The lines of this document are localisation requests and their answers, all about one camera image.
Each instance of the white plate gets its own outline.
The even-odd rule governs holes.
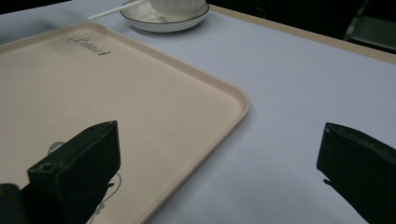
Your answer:
[[[209,4],[205,3],[198,13],[188,18],[170,18],[161,16],[151,7],[149,2],[146,2],[124,9],[120,13],[132,26],[138,29],[157,33],[168,33],[185,30],[197,25],[204,20],[208,11]]]

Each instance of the beige tray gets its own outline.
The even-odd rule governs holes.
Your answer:
[[[147,220],[248,111],[236,87],[95,23],[1,46],[0,68],[2,183],[24,187],[53,143],[119,122],[121,168],[93,223]]]

